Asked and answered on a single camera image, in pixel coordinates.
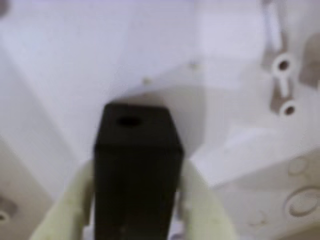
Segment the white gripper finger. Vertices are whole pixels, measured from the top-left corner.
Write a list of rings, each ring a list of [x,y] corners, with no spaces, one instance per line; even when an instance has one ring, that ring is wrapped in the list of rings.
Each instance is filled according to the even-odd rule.
[[[196,166],[182,166],[169,227],[171,240],[235,240],[233,224]]]
[[[33,231],[31,240],[82,240],[94,199],[94,163],[84,163]]]

